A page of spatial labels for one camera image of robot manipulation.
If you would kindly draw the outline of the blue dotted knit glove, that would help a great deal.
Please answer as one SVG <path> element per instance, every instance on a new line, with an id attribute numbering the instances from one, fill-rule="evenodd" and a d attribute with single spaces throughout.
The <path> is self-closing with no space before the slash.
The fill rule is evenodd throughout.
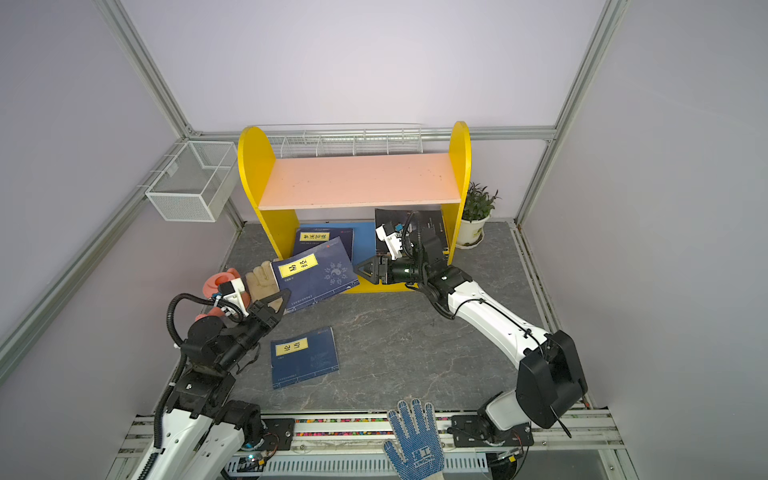
<path id="1" fill-rule="evenodd" d="M 383 450 L 403 480 L 444 478 L 445 458 L 436 425 L 434 407 L 419 399 L 400 400 L 387 412 L 394 439 Z"/>

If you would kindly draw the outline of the white mesh wall basket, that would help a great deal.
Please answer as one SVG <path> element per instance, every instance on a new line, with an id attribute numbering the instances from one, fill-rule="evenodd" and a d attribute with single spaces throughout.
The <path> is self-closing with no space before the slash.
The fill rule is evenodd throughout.
<path id="1" fill-rule="evenodd" d="M 146 196 L 169 222 L 214 223 L 236 183 L 237 148 L 225 141 L 187 141 L 149 185 Z"/>

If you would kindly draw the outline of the yellow shelf with coloured boards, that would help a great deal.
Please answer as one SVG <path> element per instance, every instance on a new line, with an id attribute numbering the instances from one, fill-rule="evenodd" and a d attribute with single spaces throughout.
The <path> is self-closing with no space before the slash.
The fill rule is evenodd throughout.
<path id="1" fill-rule="evenodd" d="M 278 259 L 289 262 L 300 210 L 438 205 L 453 253 L 472 170 L 470 129 L 457 122 L 446 153 L 279 159 L 266 133 L 238 141 L 244 191 Z"/>

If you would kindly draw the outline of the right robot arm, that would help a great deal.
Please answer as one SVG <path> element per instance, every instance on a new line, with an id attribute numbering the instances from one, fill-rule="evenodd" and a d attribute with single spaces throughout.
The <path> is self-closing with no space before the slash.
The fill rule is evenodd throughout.
<path id="1" fill-rule="evenodd" d="M 355 267 L 371 284 L 404 285 L 424 295 L 442 317 L 461 319 L 489 339 L 513 364 L 516 386 L 484 403 L 469 438 L 501 444 L 529 424 L 550 428 L 588 392 L 574 340 L 537 327 L 493 299 L 468 273 L 448 263 L 437 230 L 423 212 L 375 228 L 386 253 Z"/>

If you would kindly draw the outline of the black wolf cover book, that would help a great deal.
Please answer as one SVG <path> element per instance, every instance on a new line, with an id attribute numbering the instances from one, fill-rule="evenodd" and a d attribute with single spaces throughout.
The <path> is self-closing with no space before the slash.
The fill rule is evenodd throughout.
<path id="1" fill-rule="evenodd" d="M 399 225 L 404 227 L 410 213 L 411 210 L 407 209 L 377 208 L 374 210 L 375 226 L 381 227 L 382 225 L 391 223 L 393 229 L 397 229 Z M 411 238 L 415 239 L 416 237 L 415 224 L 418 223 L 421 226 L 422 235 L 425 235 L 426 232 L 432 232 L 437 237 L 441 243 L 444 257 L 448 258 L 450 248 L 447 241 L 442 211 L 440 209 L 428 209 L 418 210 L 418 213 L 420 214 L 419 219 L 416 220 L 415 215 L 413 215 L 408 227 L 408 230 L 411 233 Z"/>

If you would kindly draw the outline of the small potted green plant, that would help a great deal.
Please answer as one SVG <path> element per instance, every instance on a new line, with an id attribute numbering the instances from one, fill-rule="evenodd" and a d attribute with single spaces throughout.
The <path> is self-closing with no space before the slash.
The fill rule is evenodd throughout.
<path id="1" fill-rule="evenodd" d="M 470 183 L 457 237 L 458 248 L 471 249 L 482 241 L 485 223 L 498 199 L 498 191 L 491 193 L 485 185 Z"/>

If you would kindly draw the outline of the pink watering can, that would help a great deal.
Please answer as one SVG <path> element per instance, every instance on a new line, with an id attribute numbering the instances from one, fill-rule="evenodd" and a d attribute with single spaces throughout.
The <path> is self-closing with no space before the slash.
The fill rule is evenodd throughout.
<path id="1" fill-rule="evenodd" d="M 247 308 L 250 303 L 250 296 L 245 289 L 244 280 L 235 268 L 230 268 L 225 272 L 217 273 L 211 276 L 204 284 L 202 292 L 206 298 L 219 292 L 219 286 L 227 282 L 236 280 L 240 287 L 240 306 Z"/>

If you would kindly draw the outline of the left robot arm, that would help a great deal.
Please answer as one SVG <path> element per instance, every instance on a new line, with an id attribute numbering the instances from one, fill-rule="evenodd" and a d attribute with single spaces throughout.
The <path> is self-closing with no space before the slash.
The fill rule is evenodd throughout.
<path id="1" fill-rule="evenodd" d="M 255 353 L 260 340 L 282 319 L 291 293 L 284 289 L 242 309 L 222 295 L 205 299 L 176 295 L 166 313 L 167 330 L 180 358 L 154 412 L 153 440 L 133 474 L 136 479 L 215 479 L 241 449 L 269 461 L 292 443 L 294 427 L 285 419 L 266 422 L 259 405 L 230 399 L 240 360 Z M 195 321 L 185 337 L 175 324 L 177 305 L 224 307 L 234 316 Z"/>

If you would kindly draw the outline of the beige work glove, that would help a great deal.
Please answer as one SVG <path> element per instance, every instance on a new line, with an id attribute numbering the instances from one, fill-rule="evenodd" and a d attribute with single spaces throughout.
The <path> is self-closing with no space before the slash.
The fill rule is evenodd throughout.
<path id="1" fill-rule="evenodd" d="M 253 270 L 248 271 L 245 279 L 252 304 L 279 292 L 270 261 L 264 261 Z"/>

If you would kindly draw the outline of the dark blue book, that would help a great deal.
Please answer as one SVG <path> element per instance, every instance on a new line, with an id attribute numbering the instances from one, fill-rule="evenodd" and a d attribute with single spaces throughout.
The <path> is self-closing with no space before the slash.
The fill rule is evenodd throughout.
<path id="1" fill-rule="evenodd" d="M 300 227 L 296 230 L 292 254 L 297 255 L 322 243 L 339 239 L 347 256 L 353 259 L 354 230 L 352 228 Z"/>
<path id="2" fill-rule="evenodd" d="M 286 313 L 315 305 L 359 285 L 339 238 L 323 242 L 291 258 L 272 263 L 280 290 L 291 292 Z"/>
<path id="3" fill-rule="evenodd" d="M 335 336 L 323 327 L 270 345 L 272 386 L 275 390 L 339 370 Z"/>

